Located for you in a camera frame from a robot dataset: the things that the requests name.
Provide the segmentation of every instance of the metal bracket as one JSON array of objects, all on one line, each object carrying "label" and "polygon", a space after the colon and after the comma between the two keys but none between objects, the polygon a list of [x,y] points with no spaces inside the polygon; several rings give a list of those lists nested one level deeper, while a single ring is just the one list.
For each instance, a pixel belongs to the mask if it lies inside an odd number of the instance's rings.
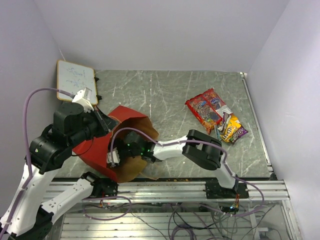
[{"label": "metal bracket", "polygon": [[205,183],[205,193],[207,199],[235,199],[236,193],[239,194],[240,199],[249,198],[249,192],[245,183],[240,183],[237,191],[223,188],[218,181],[207,181]]},{"label": "metal bracket", "polygon": [[103,178],[101,179],[101,184],[104,195],[113,197],[118,194],[118,183],[115,181],[109,178]]}]

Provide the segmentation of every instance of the whiteboard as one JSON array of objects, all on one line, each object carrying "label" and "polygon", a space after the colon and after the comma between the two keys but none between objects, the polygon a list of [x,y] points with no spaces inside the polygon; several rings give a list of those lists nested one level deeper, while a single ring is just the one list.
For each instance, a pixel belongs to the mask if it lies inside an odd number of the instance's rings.
[{"label": "whiteboard", "polygon": [[[95,71],[86,66],[72,62],[58,60],[57,62],[57,88],[76,94],[84,88],[92,90],[90,103],[98,104]],[[63,101],[72,101],[72,98],[62,93],[57,93],[57,98]]]}]

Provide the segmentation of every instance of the black cable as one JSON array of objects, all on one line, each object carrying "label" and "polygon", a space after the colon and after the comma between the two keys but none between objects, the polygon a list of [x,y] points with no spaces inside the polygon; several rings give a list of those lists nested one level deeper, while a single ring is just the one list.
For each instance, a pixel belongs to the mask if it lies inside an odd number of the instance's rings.
[{"label": "black cable", "polygon": [[150,228],[152,228],[152,229],[154,229],[154,230],[157,230],[157,231],[164,237],[164,239],[167,240],[166,236],[165,236],[159,229],[151,226],[151,225],[148,224],[146,221],[144,221],[141,217],[134,215],[132,212],[131,212],[131,214],[132,214],[135,218],[140,219],[143,223],[145,223],[145,224],[146,224],[147,226],[149,226]]},{"label": "black cable", "polygon": [[276,231],[279,234],[280,240],[282,240],[281,234],[277,229],[272,228],[272,227],[268,227],[268,229],[270,229],[271,231],[273,231],[273,230]]},{"label": "black cable", "polygon": [[[221,235],[221,237],[223,237],[224,239],[228,239],[228,240],[232,240],[232,238],[230,238],[230,237],[228,237],[228,236],[224,236],[224,234],[223,234],[223,232],[222,232],[222,230],[218,227],[218,225],[217,225],[217,223],[216,223],[216,218],[215,218],[215,215],[218,215],[218,213],[217,212],[214,212],[213,213],[213,216],[212,216],[212,220],[213,220],[213,224],[215,225],[215,228],[218,230],[218,232],[220,233],[220,235]],[[225,216],[225,217],[222,217],[222,216],[219,216],[218,217],[218,223],[220,224],[222,221],[224,221],[226,218],[229,218],[228,216]]]},{"label": "black cable", "polygon": [[231,238],[233,237],[234,234],[238,233],[238,223],[237,223],[237,219],[238,218],[234,218],[234,223],[233,223],[233,226],[232,226],[232,233],[231,233]]},{"label": "black cable", "polygon": [[245,236],[247,236],[253,229],[255,229],[254,234],[253,234],[253,237],[255,237],[257,227],[258,227],[259,224],[262,222],[262,220],[263,220],[264,217],[267,215],[267,213],[270,212],[271,209],[273,209],[275,206],[276,206],[276,205],[271,206],[271,207],[268,209],[268,211],[266,211],[265,214],[262,216],[262,218],[260,219],[260,221],[258,222],[258,224],[257,224],[255,227],[251,228],[251,229],[241,238],[241,240],[243,240],[243,239],[245,238]]},{"label": "black cable", "polygon": [[82,152],[82,153],[80,153],[80,154],[71,154],[71,156],[72,156],[72,157],[79,157],[79,156],[87,153],[87,152],[91,149],[91,147],[92,147],[93,144],[94,144],[94,139],[92,138],[91,145],[89,146],[89,148],[88,148],[86,151],[84,151],[84,152]]},{"label": "black cable", "polygon": [[[183,221],[183,223],[184,224],[186,224],[187,226],[181,226],[181,225],[179,225],[177,222],[176,222],[176,220],[175,220],[175,214],[177,214],[178,216],[179,216],[179,218]],[[177,212],[177,211],[175,211],[174,213],[173,213],[173,216],[172,216],[172,218],[173,218],[173,222],[175,223],[175,225],[177,226],[177,227],[179,227],[179,228],[182,228],[182,229],[195,229],[195,230],[205,230],[205,229],[214,229],[214,227],[212,227],[212,228],[210,228],[214,223],[212,223],[212,224],[210,224],[210,225],[208,225],[207,227],[198,227],[198,226],[191,226],[190,224],[188,224],[182,217],[181,217],[181,215]]]},{"label": "black cable", "polygon": [[221,216],[219,217],[219,226],[220,228],[224,229],[227,234],[236,234],[238,232],[238,223],[237,223],[237,218],[234,217],[234,223],[233,223],[233,228],[232,228],[232,231],[229,231],[228,230],[228,220],[229,220],[230,217],[227,218],[227,228],[225,228],[222,224],[223,220],[225,219],[222,219]]}]

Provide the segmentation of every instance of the yellow candy bag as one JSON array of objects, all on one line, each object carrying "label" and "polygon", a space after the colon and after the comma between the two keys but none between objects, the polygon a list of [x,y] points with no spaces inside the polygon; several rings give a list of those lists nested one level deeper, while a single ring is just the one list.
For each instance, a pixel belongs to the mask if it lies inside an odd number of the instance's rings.
[{"label": "yellow candy bag", "polygon": [[230,142],[234,133],[241,128],[241,124],[235,115],[224,113],[223,121],[218,130],[221,132],[220,137],[226,143]]}]

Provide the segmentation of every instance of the chip bag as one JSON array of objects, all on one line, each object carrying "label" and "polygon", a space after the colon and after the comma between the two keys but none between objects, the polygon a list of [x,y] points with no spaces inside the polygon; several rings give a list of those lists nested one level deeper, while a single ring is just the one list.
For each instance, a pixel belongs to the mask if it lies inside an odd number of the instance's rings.
[{"label": "chip bag", "polygon": [[185,104],[208,134],[216,128],[220,132],[221,139],[227,143],[235,143],[248,133],[213,88],[187,100]]}]

